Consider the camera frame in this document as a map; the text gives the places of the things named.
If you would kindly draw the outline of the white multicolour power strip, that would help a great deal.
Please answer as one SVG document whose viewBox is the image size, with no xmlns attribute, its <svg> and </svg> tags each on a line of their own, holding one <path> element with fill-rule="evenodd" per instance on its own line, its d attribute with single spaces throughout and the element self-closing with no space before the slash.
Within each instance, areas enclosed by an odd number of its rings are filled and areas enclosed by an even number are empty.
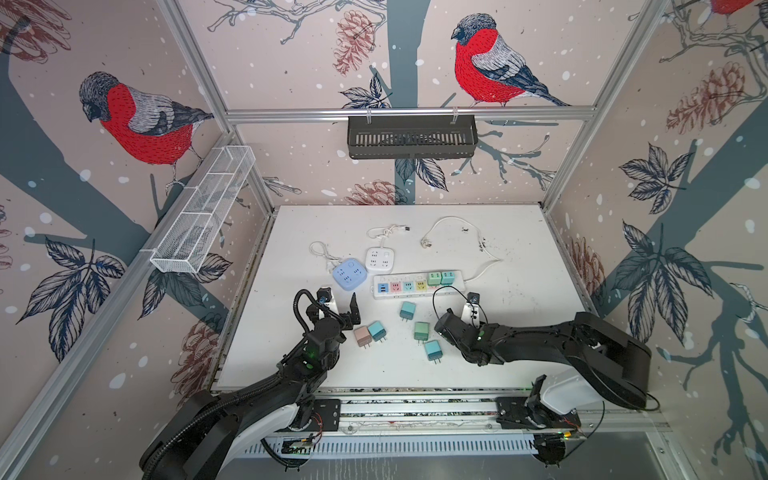
<svg viewBox="0 0 768 480">
<path fill-rule="evenodd" d="M 374 275 L 372 280 L 372 293 L 376 300 L 427 297 L 432 296 L 435 293 L 441 295 L 463 293 L 467 283 L 472 283 L 475 280 L 479 280 L 488 270 L 504 262 L 503 259 L 490 252 L 486 238 L 482 231 L 473 223 L 458 216 L 443 216 L 438 218 L 429 228 L 426 234 L 420 239 L 421 248 L 423 250 L 429 250 L 433 246 L 433 242 L 430 240 L 429 235 L 434 233 L 439 226 L 449 222 L 458 222 L 460 224 L 460 230 L 463 233 L 468 233 L 469 231 L 473 230 L 476 234 L 478 250 L 488 257 L 488 261 L 480 267 L 479 271 L 468 278 L 465 278 L 464 274 L 460 270 L 456 269 Z M 437 271 L 441 273 L 443 271 L 454 271 L 456 274 L 456 280 L 454 284 L 450 286 L 443 286 L 442 284 L 438 286 L 428 286 L 428 273 Z"/>
</svg>

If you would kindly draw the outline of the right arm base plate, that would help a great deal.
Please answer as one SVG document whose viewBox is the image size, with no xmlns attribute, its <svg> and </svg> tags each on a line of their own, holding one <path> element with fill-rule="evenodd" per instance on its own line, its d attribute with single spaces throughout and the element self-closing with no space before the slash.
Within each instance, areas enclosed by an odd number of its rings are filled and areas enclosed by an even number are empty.
<svg viewBox="0 0 768 480">
<path fill-rule="evenodd" d="M 497 397 L 496 422 L 502 429 L 580 429 L 581 421 L 578 414 L 571 413 L 561 415 L 548 409 L 540 403 L 533 406 L 526 405 L 524 397 Z"/>
</svg>

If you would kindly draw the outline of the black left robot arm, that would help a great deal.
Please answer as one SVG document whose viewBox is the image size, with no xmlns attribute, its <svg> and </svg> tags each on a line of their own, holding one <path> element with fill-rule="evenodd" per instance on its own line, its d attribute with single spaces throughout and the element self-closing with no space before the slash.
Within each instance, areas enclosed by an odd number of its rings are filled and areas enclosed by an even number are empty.
<svg viewBox="0 0 768 480">
<path fill-rule="evenodd" d="M 240 390 L 192 395 L 143 453 L 145 479 L 214 479 L 238 452 L 283 429 L 311 423 L 315 392 L 340 358 L 344 333 L 361 324 L 357 296 L 349 310 L 329 307 L 328 288 L 302 289 L 293 313 L 303 336 L 277 364 L 277 371 Z"/>
</svg>

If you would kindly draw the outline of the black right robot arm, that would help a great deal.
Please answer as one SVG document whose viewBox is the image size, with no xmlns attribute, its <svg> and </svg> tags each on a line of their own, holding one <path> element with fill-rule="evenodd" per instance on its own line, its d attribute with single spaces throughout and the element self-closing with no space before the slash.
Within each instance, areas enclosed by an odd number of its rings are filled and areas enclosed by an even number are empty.
<svg viewBox="0 0 768 480">
<path fill-rule="evenodd" d="M 543 375 L 534 382 L 530 400 L 552 413 L 565 415 L 598 398 L 629 410 L 648 409 L 650 349 L 589 312 L 557 325 L 511 327 L 473 326 L 447 310 L 434 331 L 479 367 L 518 361 L 571 367 L 573 376 L 557 380 Z"/>
</svg>

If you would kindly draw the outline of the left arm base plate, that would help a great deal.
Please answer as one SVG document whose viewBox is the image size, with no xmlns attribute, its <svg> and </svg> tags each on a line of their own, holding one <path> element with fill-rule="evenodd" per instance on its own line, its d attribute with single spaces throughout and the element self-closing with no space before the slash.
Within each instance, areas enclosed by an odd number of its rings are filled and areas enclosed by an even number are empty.
<svg viewBox="0 0 768 480">
<path fill-rule="evenodd" d="M 300 405 L 282 407 L 278 428 L 269 435 L 337 432 L 341 420 L 341 400 L 320 398 Z"/>
</svg>

